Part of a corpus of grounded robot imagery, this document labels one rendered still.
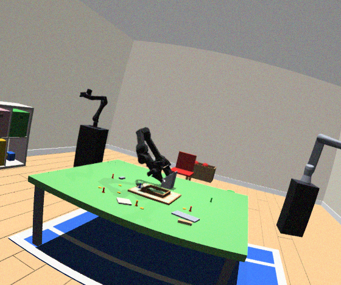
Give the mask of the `ring of pale arrow squares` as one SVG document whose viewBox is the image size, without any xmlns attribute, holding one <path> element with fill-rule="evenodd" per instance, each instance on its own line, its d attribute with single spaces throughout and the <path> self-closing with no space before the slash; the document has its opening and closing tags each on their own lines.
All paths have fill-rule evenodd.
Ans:
<svg viewBox="0 0 341 285">
<path fill-rule="evenodd" d="M 153 197 L 155 199 L 161 200 L 161 201 L 166 202 L 166 203 L 169 203 L 171 200 L 173 200 L 174 198 L 176 198 L 180 195 L 180 194 L 171 192 L 168 189 L 159 188 L 159 187 L 156 187 L 154 185 L 142 184 L 141 188 L 138 188 L 138 187 L 139 186 L 137 186 L 133 189 L 130 189 L 130 190 L 144 194 L 144 195 L 147 195 L 149 197 Z M 139 190 L 141 190 L 142 192 L 140 192 Z M 166 197 L 170 193 L 171 193 L 171 195 Z M 149 194 L 151 194 L 151 195 L 149 195 Z M 162 199 L 163 197 L 166 197 L 166 198 Z"/>
</svg>

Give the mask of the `tan rectangular block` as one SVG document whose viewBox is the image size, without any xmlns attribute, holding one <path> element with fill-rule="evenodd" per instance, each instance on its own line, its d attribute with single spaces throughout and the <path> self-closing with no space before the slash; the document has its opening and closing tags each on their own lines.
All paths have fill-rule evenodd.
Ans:
<svg viewBox="0 0 341 285">
<path fill-rule="evenodd" d="M 182 224 L 186 224 L 186 225 L 192 225 L 192 222 L 190 222 L 190 221 L 186 221 L 186 220 L 183 220 L 183 219 L 178 219 L 178 223 L 182 223 Z"/>
</svg>

